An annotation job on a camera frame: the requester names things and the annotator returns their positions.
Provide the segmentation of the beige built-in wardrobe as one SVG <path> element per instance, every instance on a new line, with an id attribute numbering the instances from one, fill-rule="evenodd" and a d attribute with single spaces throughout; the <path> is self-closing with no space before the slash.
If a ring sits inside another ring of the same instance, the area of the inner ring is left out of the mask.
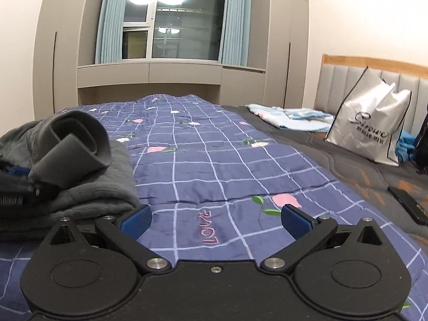
<path id="1" fill-rule="evenodd" d="M 308 0 L 252 0 L 247 66 L 219 60 L 123 59 L 96 64 L 102 0 L 43 0 L 33 58 L 37 118 L 83 104 L 195 94 L 215 104 L 299 107 Z"/>

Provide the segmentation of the light blue folded clothes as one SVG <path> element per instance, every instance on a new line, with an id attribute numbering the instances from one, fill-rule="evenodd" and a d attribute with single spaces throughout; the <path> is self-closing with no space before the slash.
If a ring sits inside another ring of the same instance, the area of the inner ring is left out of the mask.
<path id="1" fill-rule="evenodd" d="M 245 107 L 264 122 L 282 130 L 328 133 L 335 119 L 333 114 L 315 109 L 283 109 L 260 104 Z"/>

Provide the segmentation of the black flat device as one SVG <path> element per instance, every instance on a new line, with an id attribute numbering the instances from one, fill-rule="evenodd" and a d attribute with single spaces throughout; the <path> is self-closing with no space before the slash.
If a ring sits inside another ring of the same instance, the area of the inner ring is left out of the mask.
<path id="1" fill-rule="evenodd" d="M 405 190 L 389 186 L 388 192 L 400 203 L 415 223 L 427 226 L 427 211 Z"/>

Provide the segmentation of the dark grey mattress sheet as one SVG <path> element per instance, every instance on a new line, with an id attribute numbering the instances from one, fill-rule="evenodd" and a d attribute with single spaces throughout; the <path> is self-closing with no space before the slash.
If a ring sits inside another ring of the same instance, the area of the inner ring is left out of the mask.
<path id="1" fill-rule="evenodd" d="M 417 173 L 411 162 L 391 167 L 370 162 L 324 141 L 323 133 L 280 130 L 261 120 L 242 106 L 224 106 L 225 110 L 241 116 L 257 130 L 277 142 L 293 146 L 310 157 L 333 176 L 348 185 L 361 198 L 376 207 L 400 229 L 427 251 L 427 227 L 417 224 L 399 202 L 387 191 L 396 187 L 406 191 L 427 209 L 427 175 Z"/>

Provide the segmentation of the grey fleece pants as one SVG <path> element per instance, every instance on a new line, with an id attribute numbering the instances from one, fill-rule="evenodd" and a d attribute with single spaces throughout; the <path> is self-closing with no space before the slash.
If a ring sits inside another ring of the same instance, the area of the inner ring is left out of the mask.
<path id="1" fill-rule="evenodd" d="M 26 123 L 1 136 L 1 165 L 22 167 L 41 183 L 34 205 L 1 211 L 1 240 L 43 238 L 60 219 L 88 223 L 140 205 L 127 148 L 104 126 L 73 110 Z"/>

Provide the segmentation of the blue curtain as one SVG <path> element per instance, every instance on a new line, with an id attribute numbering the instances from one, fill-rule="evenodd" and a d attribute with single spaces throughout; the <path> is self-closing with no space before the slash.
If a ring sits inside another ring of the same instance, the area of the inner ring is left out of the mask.
<path id="1" fill-rule="evenodd" d="M 230 66 L 247 66 L 252 0 L 225 0 L 218 60 Z"/>
<path id="2" fill-rule="evenodd" d="M 122 60 L 125 0 L 102 0 L 97 30 L 95 63 L 116 63 Z"/>

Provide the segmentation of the white shopping bag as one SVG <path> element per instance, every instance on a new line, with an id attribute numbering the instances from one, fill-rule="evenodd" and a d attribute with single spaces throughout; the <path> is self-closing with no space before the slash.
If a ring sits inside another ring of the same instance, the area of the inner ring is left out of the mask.
<path id="1" fill-rule="evenodd" d="M 395 147 L 412 92 L 399 91 L 366 68 L 345 97 L 326 141 L 378 164 L 397 167 Z"/>

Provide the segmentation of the blue cloth by headboard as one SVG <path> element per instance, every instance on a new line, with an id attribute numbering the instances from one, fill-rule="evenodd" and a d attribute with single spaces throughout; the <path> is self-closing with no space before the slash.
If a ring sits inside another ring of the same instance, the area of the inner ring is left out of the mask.
<path id="1" fill-rule="evenodd" d="M 400 164 L 415 158 L 416 137 L 407 131 L 402 131 L 395 147 L 395 155 Z"/>

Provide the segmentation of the window with white frame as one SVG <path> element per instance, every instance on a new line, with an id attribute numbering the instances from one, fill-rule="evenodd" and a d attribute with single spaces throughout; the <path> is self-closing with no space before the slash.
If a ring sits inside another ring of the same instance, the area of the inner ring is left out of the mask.
<path id="1" fill-rule="evenodd" d="M 123 59 L 216 61 L 225 0 L 126 0 Z"/>

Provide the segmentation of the right blue curtain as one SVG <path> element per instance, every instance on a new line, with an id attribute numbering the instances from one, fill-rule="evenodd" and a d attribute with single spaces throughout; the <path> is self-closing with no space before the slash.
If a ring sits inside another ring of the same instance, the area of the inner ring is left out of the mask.
<path id="1" fill-rule="evenodd" d="M 247 66 L 252 0 L 225 0 L 218 60 L 230 66 Z"/>

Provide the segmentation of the blue floral checked quilt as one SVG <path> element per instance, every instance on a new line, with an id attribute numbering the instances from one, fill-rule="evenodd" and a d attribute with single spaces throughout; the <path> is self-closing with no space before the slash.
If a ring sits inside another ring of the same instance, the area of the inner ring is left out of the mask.
<path id="1" fill-rule="evenodd" d="M 2 320 L 426 320 L 427 255 L 328 170 L 194 95 L 78 106 L 128 150 L 152 224 L 138 242 L 172 264 L 140 273 L 95 221 L 1 240 Z M 295 239 L 291 204 L 337 232 L 291 273 L 261 262 Z"/>

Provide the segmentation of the left blue curtain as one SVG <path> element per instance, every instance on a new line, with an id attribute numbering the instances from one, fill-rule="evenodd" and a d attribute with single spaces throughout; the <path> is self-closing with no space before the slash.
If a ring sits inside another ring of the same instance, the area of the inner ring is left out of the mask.
<path id="1" fill-rule="evenodd" d="M 116 63 L 122 60 L 125 0 L 102 0 L 97 30 L 95 63 Z"/>

